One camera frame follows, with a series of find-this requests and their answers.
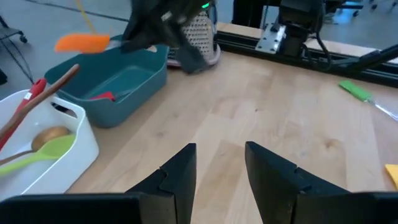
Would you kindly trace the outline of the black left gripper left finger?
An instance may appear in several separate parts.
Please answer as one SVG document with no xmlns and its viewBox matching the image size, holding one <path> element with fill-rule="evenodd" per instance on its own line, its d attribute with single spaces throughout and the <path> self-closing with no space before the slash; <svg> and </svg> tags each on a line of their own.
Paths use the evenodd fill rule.
<svg viewBox="0 0 398 224">
<path fill-rule="evenodd" d="M 124 193 L 20 195 L 1 202 L 1 223 L 190 223 L 197 177 L 194 143 Z"/>
</svg>

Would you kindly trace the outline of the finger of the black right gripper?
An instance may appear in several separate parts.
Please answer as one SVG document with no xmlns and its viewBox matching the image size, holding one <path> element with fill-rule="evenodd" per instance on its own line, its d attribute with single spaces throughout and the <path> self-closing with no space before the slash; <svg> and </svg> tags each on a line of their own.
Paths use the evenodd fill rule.
<svg viewBox="0 0 398 224">
<path fill-rule="evenodd" d="M 169 19 L 137 19 L 130 17 L 122 35 L 122 44 L 119 47 L 124 54 L 152 45 L 179 46 L 179 23 Z"/>
<path fill-rule="evenodd" d="M 180 67 L 187 74 L 200 73 L 207 70 L 210 65 L 201 54 L 200 50 L 193 46 L 182 31 L 176 33 L 174 58 L 169 60 L 172 67 Z"/>
</svg>

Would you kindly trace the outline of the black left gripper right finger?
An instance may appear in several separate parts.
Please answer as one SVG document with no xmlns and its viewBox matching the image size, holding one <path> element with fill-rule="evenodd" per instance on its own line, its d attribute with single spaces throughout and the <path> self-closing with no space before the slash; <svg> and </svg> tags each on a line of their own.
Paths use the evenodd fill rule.
<svg viewBox="0 0 398 224">
<path fill-rule="evenodd" d="M 253 141 L 245 161 L 263 223 L 397 223 L 395 192 L 349 192 Z"/>
</svg>

